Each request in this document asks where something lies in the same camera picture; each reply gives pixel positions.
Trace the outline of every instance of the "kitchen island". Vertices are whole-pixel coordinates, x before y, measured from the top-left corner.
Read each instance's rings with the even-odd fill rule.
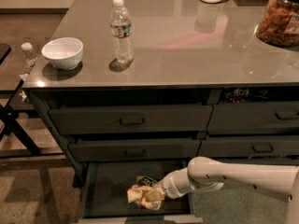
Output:
[[[112,0],[75,0],[52,39],[81,39],[81,63],[63,71],[40,59],[23,86],[75,185],[85,183],[83,217],[140,216],[123,191],[135,176],[163,178],[196,156],[298,162],[299,48],[257,38],[264,7],[124,1],[134,26],[128,67],[113,62]],[[191,206],[182,198],[143,216]]]

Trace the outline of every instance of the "water bottle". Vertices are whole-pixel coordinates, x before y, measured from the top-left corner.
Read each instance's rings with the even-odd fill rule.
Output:
[[[113,0],[111,12],[111,31],[116,59],[121,64],[128,64],[134,58],[132,48],[132,24],[128,9],[123,0]]]
[[[29,68],[29,72],[31,72],[38,60],[38,55],[29,42],[21,44],[21,49],[26,56],[26,64]]]

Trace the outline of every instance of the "glass jar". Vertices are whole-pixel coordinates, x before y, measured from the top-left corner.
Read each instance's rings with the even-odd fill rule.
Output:
[[[278,47],[299,45],[299,0],[269,0],[257,36]]]

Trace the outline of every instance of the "drawer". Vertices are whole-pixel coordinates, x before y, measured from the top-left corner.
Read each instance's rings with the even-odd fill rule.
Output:
[[[167,215],[147,217],[82,218],[78,224],[200,224],[203,219],[195,215]]]
[[[199,140],[154,139],[78,141],[69,145],[76,161],[129,161],[196,157]]]
[[[82,190],[82,219],[128,217],[132,221],[135,217],[150,220],[153,216],[161,219],[168,215],[191,215],[192,195],[174,200],[166,197],[158,211],[140,210],[135,203],[128,203],[126,196],[127,188],[135,183],[138,175],[147,175],[159,181],[169,172],[185,165],[184,161],[91,162]]]
[[[203,105],[97,106],[52,109],[60,134],[202,131],[212,107]]]
[[[214,105],[210,135],[299,132],[299,102]]]
[[[265,157],[299,155],[299,136],[209,138],[202,141],[198,156]]]

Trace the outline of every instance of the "black chair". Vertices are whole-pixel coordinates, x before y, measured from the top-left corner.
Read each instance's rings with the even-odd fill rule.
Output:
[[[0,64],[8,56],[11,48],[8,44],[0,44]],[[22,144],[29,150],[31,155],[40,155],[39,147],[27,134],[27,132],[22,128],[17,117],[21,112],[26,112],[27,114],[35,114],[33,107],[30,104],[22,103],[20,92],[23,81],[21,80],[10,95],[5,106],[0,104],[0,120],[2,120],[3,125],[0,126],[0,141],[3,136],[10,135],[14,133],[15,136],[22,142]]]

